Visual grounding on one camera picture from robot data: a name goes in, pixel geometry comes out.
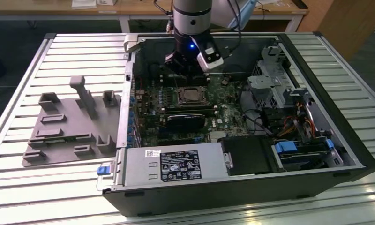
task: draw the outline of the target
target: wooden desk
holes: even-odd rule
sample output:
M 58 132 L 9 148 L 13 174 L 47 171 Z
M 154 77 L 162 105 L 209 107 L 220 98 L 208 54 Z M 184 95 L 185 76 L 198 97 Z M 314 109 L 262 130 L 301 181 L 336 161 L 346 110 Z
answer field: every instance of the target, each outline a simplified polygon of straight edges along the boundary
M 170 9 L 170 0 L 158 0 Z M 0 20 L 118 20 L 121 30 L 129 33 L 129 20 L 167 19 L 154 7 L 151 0 L 118 0 L 113 6 L 98 5 L 94 9 L 71 10 L 71 0 L 0 0 Z M 290 0 L 254 9 L 250 20 L 288 20 L 285 31 L 294 31 L 306 9 L 298 9 Z
M 302 0 L 310 12 L 297 31 L 318 31 L 349 60 L 375 28 L 375 0 Z

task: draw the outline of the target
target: sticker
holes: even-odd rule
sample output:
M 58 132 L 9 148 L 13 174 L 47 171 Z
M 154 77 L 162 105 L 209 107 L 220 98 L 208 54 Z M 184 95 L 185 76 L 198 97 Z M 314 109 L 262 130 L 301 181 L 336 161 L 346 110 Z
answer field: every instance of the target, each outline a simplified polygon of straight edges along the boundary
M 154 150 L 145 150 L 145 157 L 158 157 L 161 153 L 159 149 L 154 149 Z
M 201 179 L 197 150 L 159 153 L 161 181 Z

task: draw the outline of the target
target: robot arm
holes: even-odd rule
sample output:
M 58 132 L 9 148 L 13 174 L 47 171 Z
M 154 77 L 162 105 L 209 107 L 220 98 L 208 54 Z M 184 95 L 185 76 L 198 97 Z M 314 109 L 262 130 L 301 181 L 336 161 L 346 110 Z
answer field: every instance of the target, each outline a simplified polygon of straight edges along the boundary
M 208 72 L 230 55 L 218 49 L 209 33 L 210 23 L 241 29 L 249 19 L 256 0 L 173 0 L 174 50 L 165 65 L 186 77 Z

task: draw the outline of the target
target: metal table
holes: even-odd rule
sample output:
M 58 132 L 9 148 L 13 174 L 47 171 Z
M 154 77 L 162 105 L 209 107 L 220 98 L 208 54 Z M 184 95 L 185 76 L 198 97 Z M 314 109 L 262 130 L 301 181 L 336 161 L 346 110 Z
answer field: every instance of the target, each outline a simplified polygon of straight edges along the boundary
M 322 37 L 288 37 L 375 157 L 375 93 Z M 122 40 L 123 34 L 46 35 L 0 119 L 0 224 L 375 223 L 375 173 L 313 198 L 126 218 L 95 190 L 97 167 L 110 158 L 23 168 L 21 154 L 39 112 L 39 94 L 54 91 L 58 98 L 74 98 L 71 75 L 85 76 L 93 95 L 103 90 L 121 94 L 127 59 Z

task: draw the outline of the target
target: blue tab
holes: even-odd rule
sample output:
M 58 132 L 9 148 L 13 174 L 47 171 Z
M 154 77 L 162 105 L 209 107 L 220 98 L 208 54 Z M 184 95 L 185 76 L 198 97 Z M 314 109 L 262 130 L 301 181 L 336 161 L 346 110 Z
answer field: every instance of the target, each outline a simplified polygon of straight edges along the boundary
M 292 142 L 292 141 L 278 142 L 274 145 L 274 148 L 276 148 L 277 153 L 281 153 L 281 152 L 285 152 L 285 151 L 297 151 L 294 142 Z
M 326 144 L 326 146 L 328 146 L 329 149 L 333 148 L 333 142 L 332 142 L 330 139 L 326 139 L 326 140 L 325 140 L 325 144 Z
M 107 166 L 99 166 L 97 169 L 97 175 L 102 176 L 102 175 L 110 175 L 109 172 L 109 165 Z

